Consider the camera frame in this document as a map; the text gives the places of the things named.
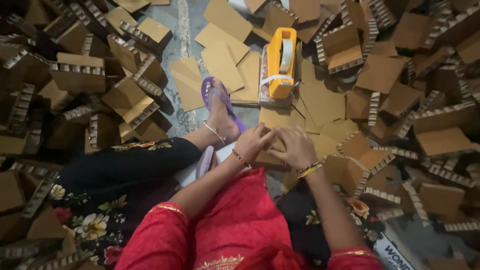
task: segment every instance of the foot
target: foot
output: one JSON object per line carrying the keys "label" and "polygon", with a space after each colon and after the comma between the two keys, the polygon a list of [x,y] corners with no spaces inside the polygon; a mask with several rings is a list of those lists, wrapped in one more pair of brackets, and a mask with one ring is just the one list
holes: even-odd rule
{"label": "foot", "polygon": [[213,93],[212,88],[216,88],[220,90],[222,95],[225,94],[222,87],[222,82],[214,78],[213,79],[213,86],[207,82],[207,93],[209,95],[213,95],[211,98],[212,104],[210,109],[210,116],[206,124],[211,128],[216,128],[218,135],[221,137],[227,138],[225,144],[230,144],[236,141],[240,136],[240,129],[239,127],[230,119],[228,116],[228,111],[226,105],[222,102],[220,97]]}

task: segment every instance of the anklet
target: anklet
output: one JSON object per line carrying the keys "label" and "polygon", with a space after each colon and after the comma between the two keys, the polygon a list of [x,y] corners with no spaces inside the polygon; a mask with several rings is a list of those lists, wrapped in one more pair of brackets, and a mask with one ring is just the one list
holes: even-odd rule
{"label": "anklet", "polygon": [[204,119],[204,125],[205,125],[209,130],[211,130],[213,133],[215,133],[215,135],[220,139],[220,141],[222,141],[222,144],[225,145],[225,141],[227,140],[227,138],[218,135],[218,133],[216,132],[216,128],[211,128],[211,127],[209,127],[209,126],[206,124],[206,122],[207,122],[207,119]]}

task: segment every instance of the lavender flip-flop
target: lavender flip-flop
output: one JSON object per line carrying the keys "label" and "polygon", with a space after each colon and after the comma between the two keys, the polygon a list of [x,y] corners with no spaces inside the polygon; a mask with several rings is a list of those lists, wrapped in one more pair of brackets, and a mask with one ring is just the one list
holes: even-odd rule
{"label": "lavender flip-flop", "polygon": [[212,156],[213,156],[213,146],[208,146],[204,153],[202,154],[202,157],[197,163],[197,170],[195,172],[195,179],[198,179],[202,176],[204,176],[208,170],[210,169],[210,164],[212,163]]}
{"label": "lavender flip-flop", "polygon": [[[210,85],[212,86],[212,90],[210,90],[208,93],[207,93],[207,83],[210,83]],[[207,107],[208,111],[210,111],[211,104],[212,104],[212,96],[213,96],[210,94],[216,94],[217,96],[219,96],[220,100],[227,107],[228,116],[239,127],[240,133],[243,133],[245,132],[245,125],[241,121],[240,117],[238,117],[233,111],[232,103],[230,101],[230,95],[228,94],[227,89],[225,88],[225,85],[223,85],[223,83],[222,83],[222,88],[223,88],[223,91],[225,92],[224,95],[222,94],[222,92],[220,92],[221,91],[220,89],[213,88],[213,77],[208,77],[204,79],[204,81],[202,82],[202,98],[204,100],[205,107]]]}

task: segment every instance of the woman's left hand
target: woman's left hand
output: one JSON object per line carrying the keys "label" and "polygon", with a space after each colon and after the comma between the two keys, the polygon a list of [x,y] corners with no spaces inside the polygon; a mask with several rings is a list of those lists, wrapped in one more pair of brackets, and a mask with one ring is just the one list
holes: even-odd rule
{"label": "woman's left hand", "polygon": [[275,130],[265,127],[259,123],[253,128],[245,131],[235,145],[237,154],[248,164],[251,164],[268,143],[276,136]]}

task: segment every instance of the bracelet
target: bracelet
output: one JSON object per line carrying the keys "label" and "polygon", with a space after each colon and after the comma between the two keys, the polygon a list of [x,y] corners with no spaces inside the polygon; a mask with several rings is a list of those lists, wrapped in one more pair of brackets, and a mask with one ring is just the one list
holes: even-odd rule
{"label": "bracelet", "polygon": [[321,168],[321,167],[323,167],[323,164],[321,164],[321,163],[317,164],[317,166],[308,169],[306,172],[304,172],[302,174],[299,174],[298,178],[305,177],[305,176],[309,175],[310,173],[314,172],[316,169]]}
{"label": "bracelet", "polygon": [[322,162],[320,160],[317,160],[315,161],[314,163],[308,165],[307,167],[303,168],[303,169],[298,169],[297,170],[297,174],[303,174],[304,172],[308,171],[308,169],[311,169],[315,166],[317,166],[318,164],[321,164]]}
{"label": "bracelet", "polygon": [[250,165],[249,165],[247,162],[245,162],[245,161],[240,157],[240,155],[235,151],[235,149],[232,149],[232,154],[233,154],[235,157],[237,157],[237,158],[240,160],[240,162],[243,163],[243,165],[244,165],[245,167],[247,167],[247,168],[250,167]]}

